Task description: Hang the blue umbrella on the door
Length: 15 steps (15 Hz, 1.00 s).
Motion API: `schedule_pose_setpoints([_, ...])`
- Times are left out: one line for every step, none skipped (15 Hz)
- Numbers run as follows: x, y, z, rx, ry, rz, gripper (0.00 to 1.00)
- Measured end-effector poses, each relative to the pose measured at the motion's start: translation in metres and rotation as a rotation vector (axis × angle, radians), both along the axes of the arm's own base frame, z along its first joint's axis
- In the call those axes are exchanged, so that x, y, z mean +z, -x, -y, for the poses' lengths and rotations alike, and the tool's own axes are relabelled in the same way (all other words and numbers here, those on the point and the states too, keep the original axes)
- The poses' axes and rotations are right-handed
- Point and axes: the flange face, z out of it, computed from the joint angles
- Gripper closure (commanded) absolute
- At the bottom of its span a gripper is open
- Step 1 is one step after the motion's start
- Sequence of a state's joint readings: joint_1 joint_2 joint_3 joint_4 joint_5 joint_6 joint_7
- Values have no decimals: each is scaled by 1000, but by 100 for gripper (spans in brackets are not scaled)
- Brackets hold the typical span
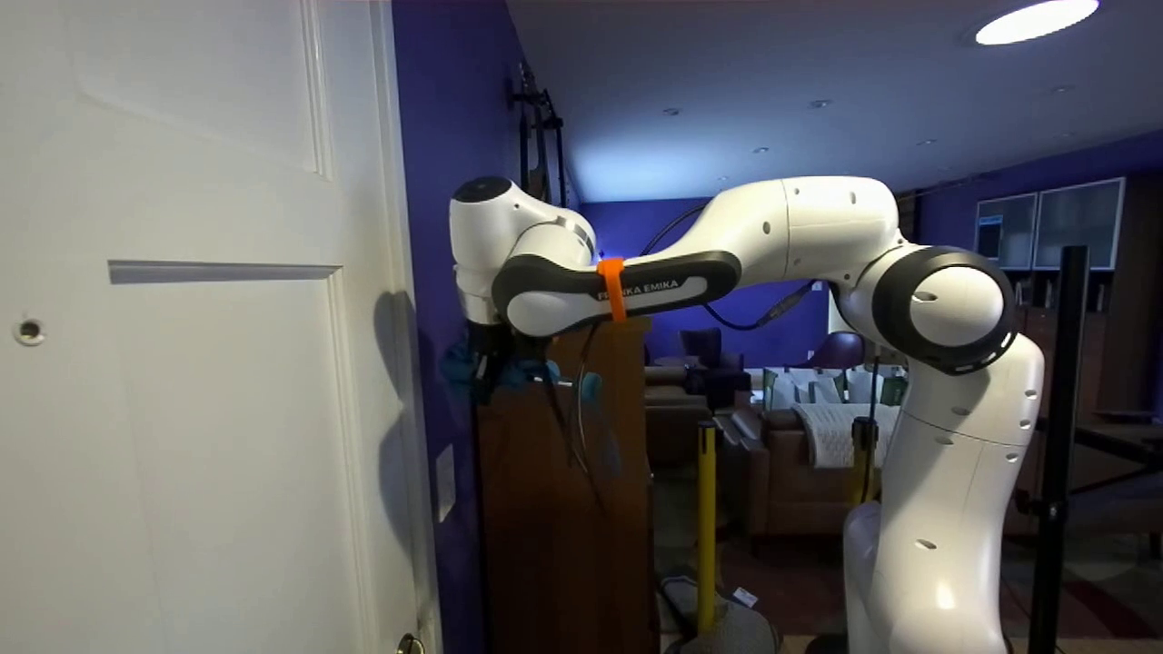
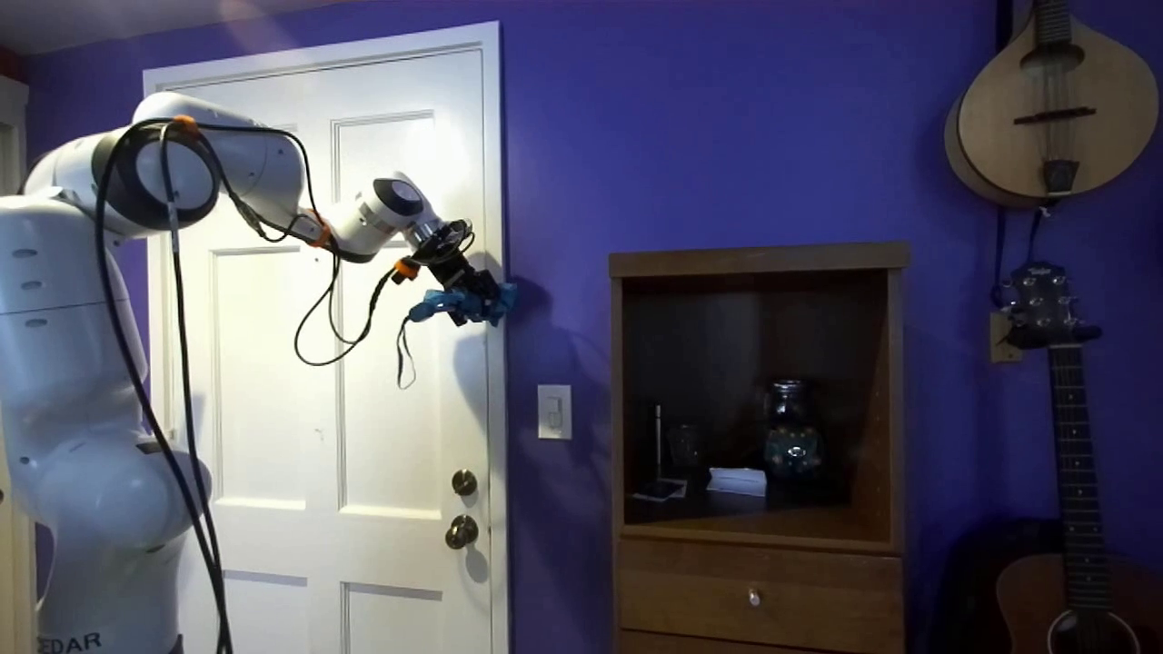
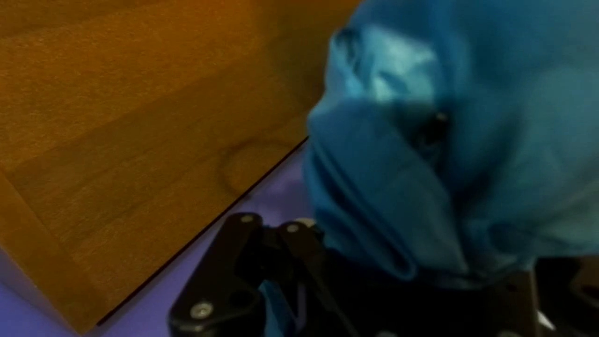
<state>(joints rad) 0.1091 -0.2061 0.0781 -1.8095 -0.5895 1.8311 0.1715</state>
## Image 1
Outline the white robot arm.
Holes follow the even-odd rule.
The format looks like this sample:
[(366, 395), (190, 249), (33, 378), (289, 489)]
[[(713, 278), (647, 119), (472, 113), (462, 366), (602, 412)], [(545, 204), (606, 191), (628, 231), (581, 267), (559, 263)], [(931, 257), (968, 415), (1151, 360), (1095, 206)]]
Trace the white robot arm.
[(519, 345), (755, 284), (823, 284), (906, 370), (897, 409), (851, 426), (862, 496), (842, 519), (842, 654), (1006, 654), (1002, 519), (1045, 349), (1013, 326), (992, 263), (909, 239), (893, 193), (858, 174), (724, 191), (670, 249), (634, 257), (606, 257), (587, 214), (510, 180), (453, 191), (449, 226), (464, 323)]

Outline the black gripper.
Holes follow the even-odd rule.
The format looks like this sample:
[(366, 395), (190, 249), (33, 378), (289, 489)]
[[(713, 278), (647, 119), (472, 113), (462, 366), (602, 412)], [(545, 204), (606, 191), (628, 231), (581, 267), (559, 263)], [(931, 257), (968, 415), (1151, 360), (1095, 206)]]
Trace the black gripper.
[(472, 395), (492, 399), (499, 389), (519, 389), (543, 366), (543, 343), (512, 326), (469, 326)]

